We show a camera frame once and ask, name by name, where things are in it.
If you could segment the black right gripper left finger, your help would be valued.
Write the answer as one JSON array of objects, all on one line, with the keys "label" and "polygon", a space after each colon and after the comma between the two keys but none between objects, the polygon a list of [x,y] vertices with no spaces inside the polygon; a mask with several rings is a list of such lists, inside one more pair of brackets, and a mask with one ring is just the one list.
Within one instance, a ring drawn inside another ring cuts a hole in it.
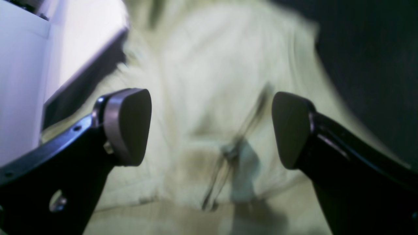
[{"label": "black right gripper left finger", "polygon": [[91,114],[1,167],[1,231],[82,235],[116,166],[144,159],[152,115],[147,89],[101,96]]}]

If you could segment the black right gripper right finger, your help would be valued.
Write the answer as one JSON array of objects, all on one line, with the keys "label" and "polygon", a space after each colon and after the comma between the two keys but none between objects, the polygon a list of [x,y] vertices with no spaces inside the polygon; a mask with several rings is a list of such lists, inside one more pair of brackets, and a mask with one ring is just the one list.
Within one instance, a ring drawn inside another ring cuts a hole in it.
[{"label": "black right gripper right finger", "polygon": [[312,181],[334,235],[417,234],[417,172],[298,95],[276,93],[272,119],[282,164]]}]

